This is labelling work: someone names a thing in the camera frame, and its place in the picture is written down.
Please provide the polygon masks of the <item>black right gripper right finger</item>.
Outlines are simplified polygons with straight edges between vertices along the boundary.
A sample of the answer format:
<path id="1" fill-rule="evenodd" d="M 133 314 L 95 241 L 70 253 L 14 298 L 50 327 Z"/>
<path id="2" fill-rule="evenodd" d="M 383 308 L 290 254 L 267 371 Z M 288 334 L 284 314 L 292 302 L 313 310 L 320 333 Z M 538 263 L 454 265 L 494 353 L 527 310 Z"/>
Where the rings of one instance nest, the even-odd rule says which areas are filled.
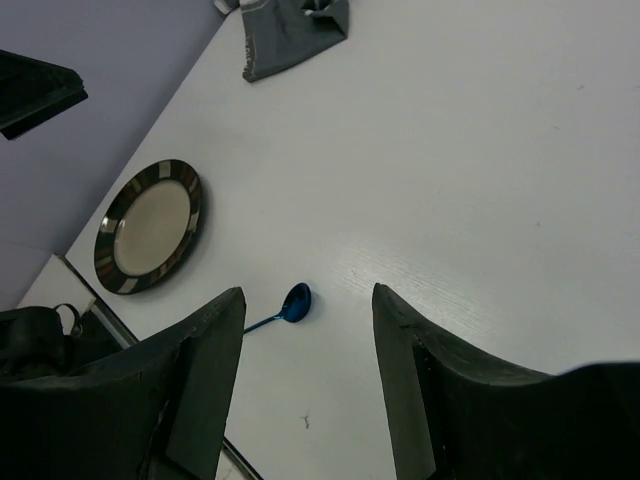
<path id="1" fill-rule="evenodd" d="M 383 284 L 374 341 L 400 479 L 635 479 L 639 366 L 559 375 L 491 355 Z"/>

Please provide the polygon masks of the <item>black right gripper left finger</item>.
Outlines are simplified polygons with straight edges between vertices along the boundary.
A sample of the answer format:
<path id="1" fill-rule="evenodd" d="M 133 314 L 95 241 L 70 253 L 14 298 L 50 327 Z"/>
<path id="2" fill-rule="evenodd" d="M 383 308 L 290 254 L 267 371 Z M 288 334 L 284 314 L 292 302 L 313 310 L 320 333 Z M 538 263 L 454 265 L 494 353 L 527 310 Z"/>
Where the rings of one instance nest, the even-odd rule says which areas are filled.
<path id="1" fill-rule="evenodd" d="M 5 479 L 212 479 L 242 349 L 230 288 L 178 323 L 84 365 L 58 313 L 1 315 Z"/>

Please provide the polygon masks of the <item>blue metal spoon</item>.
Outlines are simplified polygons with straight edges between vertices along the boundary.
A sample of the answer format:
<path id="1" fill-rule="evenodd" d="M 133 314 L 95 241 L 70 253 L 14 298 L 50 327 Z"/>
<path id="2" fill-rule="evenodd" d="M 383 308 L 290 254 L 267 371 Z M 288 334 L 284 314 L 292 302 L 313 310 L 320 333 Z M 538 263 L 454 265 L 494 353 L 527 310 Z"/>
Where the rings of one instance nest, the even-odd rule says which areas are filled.
<path id="1" fill-rule="evenodd" d="M 286 295 L 277 314 L 247 327 L 244 333 L 255 331 L 276 320 L 283 320 L 290 324 L 298 323 L 309 313 L 312 301 L 312 291 L 309 285 L 304 282 L 298 283 Z"/>

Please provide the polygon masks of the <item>striped rim dinner plate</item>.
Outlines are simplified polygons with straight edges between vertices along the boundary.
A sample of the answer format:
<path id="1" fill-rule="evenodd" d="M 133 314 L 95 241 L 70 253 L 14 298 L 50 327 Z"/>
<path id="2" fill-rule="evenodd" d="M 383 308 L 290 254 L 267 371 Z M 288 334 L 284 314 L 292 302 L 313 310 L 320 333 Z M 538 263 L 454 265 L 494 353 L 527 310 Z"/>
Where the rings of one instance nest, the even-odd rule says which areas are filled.
<path id="1" fill-rule="evenodd" d="M 166 281 L 197 244 L 205 207 L 201 179 L 189 163 L 164 159 L 140 170 L 99 222 L 93 250 L 99 283 L 128 296 Z"/>

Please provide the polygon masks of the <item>grey cloth placemat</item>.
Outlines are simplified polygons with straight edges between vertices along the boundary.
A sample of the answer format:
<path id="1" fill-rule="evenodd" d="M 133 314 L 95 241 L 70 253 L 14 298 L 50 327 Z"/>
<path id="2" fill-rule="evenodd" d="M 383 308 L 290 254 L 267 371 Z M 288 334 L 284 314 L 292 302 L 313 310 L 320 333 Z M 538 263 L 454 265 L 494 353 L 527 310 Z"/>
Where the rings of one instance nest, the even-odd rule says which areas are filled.
<path id="1" fill-rule="evenodd" d="M 224 16 L 238 10 L 245 32 L 243 79 L 248 83 L 290 69 L 346 40 L 350 2 L 216 1 Z"/>

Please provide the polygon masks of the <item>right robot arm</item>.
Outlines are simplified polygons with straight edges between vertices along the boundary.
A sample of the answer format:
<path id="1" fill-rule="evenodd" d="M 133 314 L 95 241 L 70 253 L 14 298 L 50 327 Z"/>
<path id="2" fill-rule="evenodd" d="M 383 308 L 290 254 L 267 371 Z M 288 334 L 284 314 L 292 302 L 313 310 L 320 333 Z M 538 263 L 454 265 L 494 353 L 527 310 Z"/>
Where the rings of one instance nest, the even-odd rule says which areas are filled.
<path id="1" fill-rule="evenodd" d="M 548 375 L 501 360 L 372 296 L 400 479 L 635 479 L 639 366 Z M 246 312 L 234 287 L 126 349 L 63 332 L 58 313 L 1 316 L 5 479 L 212 479 Z"/>

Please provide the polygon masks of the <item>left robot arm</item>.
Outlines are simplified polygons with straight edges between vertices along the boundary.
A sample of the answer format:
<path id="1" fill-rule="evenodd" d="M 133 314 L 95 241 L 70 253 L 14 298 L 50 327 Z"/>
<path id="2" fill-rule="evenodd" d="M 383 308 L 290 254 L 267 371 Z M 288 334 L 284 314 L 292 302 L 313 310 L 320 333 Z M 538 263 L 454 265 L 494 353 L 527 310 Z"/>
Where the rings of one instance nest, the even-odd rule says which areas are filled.
<path id="1" fill-rule="evenodd" d="M 1 51 L 1 134 L 14 140 L 88 98 L 72 69 Z"/>

